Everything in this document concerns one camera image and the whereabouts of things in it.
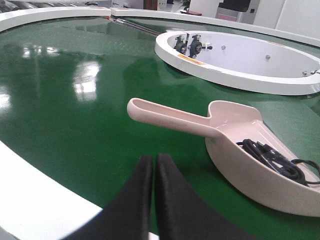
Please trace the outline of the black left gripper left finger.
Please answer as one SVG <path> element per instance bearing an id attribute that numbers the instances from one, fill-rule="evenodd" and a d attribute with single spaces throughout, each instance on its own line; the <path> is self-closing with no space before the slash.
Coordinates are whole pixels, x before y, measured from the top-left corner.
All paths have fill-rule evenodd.
<path id="1" fill-rule="evenodd" d="M 152 185 L 153 160 L 149 155 L 142 155 L 131 176 L 108 205 L 65 239 L 149 239 Z"/>

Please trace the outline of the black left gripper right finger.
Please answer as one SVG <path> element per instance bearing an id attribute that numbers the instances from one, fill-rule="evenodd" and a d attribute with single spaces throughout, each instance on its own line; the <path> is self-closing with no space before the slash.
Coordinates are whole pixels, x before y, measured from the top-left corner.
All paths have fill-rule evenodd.
<path id="1" fill-rule="evenodd" d="M 155 169 L 155 211 L 161 240 L 255 239 L 211 208 L 168 153 L 156 156 Z"/>

